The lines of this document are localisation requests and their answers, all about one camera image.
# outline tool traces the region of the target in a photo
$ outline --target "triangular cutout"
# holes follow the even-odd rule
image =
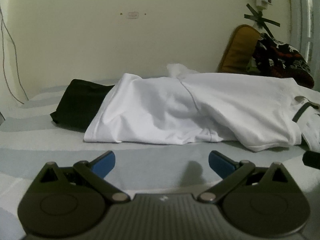
[[[44,176],[41,179],[41,183],[44,182],[52,182],[52,181],[57,181],[58,177],[56,175],[56,173],[54,172],[54,170],[51,168],[47,169],[47,171],[45,172]]]
[[[288,182],[287,178],[280,168],[276,170],[275,174],[273,175],[272,181]]]

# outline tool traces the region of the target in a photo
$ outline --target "yellow cushion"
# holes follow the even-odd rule
[[[219,72],[246,74],[260,33],[249,25],[237,27],[230,39],[219,66]]]

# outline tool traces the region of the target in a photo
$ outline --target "window pane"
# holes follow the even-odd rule
[[[313,43],[312,42],[308,42],[306,59],[305,59],[306,62],[308,63],[308,65],[310,65],[311,59],[312,59],[312,48],[313,48]]]
[[[308,37],[313,37],[313,5],[312,0],[308,2]]]

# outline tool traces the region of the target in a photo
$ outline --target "white logo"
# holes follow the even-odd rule
[[[162,196],[161,198],[159,198],[161,201],[166,201],[166,200],[168,200],[169,198],[167,197],[167,196]]]

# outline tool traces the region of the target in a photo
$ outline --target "bed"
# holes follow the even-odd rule
[[[116,80],[99,82],[105,85]],[[306,192],[312,213],[305,228],[309,238],[320,237],[320,171],[305,167],[303,146],[272,148],[253,153],[238,142],[149,145],[138,143],[85,143],[84,134],[57,127],[50,117],[66,86],[48,88],[15,109],[0,126],[0,239],[18,240],[24,231],[17,206],[24,192],[47,161],[72,166],[79,160],[93,160],[107,150],[116,155],[116,166],[105,177],[131,197],[137,192],[192,192],[198,195],[220,181],[210,169],[208,155],[217,150],[239,161],[248,159],[257,166],[283,162]]]

